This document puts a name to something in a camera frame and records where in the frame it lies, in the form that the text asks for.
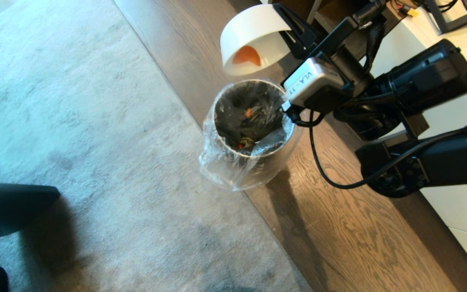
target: clear plastic liner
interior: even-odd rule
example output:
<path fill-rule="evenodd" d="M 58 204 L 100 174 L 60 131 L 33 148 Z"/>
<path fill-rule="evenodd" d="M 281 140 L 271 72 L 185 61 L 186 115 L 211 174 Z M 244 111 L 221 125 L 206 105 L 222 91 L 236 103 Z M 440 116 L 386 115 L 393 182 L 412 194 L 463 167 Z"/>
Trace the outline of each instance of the clear plastic liner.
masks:
<path fill-rule="evenodd" d="M 301 132 L 280 110 L 284 101 L 282 88 L 264 80 L 224 87 L 203 122 L 202 174 L 231 191 L 273 179 Z"/>

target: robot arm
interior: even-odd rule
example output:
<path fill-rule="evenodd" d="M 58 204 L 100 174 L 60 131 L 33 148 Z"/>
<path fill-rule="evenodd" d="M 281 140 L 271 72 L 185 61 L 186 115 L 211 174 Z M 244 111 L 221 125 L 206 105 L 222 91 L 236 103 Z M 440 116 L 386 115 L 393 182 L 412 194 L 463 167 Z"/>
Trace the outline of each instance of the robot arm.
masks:
<path fill-rule="evenodd" d="M 295 124 L 311 128 L 333 112 L 364 141 L 383 137 L 400 123 L 406 129 L 406 134 L 356 151 L 364 179 L 351 185 L 328 179 L 311 139 L 317 166 L 330 184 L 348 189 L 366 183 L 382 195 L 398 198 L 421 187 L 467 183 L 467 127 L 418 140 L 428 129 L 424 110 L 467 94 L 467 61 L 459 48 L 443 39 L 374 78 L 369 70 L 383 38 L 384 1 L 371 2 L 330 34 L 317 31 L 280 4 L 275 9 L 293 29 L 282 37 L 295 58 L 304 60 L 281 84 L 288 97 L 282 109 Z M 365 66 L 343 45 L 356 29 L 366 29 L 369 35 Z M 304 109 L 319 112 L 319 118 L 301 120 Z"/>

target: orange food scrap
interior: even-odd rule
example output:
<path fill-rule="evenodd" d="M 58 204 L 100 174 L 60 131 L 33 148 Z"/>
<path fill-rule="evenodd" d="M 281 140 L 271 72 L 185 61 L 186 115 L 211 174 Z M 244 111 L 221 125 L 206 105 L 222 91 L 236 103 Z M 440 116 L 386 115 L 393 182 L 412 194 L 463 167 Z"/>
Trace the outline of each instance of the orange food scrap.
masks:
<path fill-rule="evenodd" d="M 235 56 L 233 56 L 232 63 L 241 64 L 244 62 L 251 62 L 254 65 L 257 65 L 260 67 L 261 57 L 259 57 L 259 54 L 254 48 L 250 46 L 244 46 L 237 51 Z"/>
<path fill-rule="evenodd" d="M 250 119 L 250 118 L 252 118 L 252 116 L 253 116 L 253 111 L 252 111 L 251 107 L 244 110 L 244 117 L 245 118 Z"/>

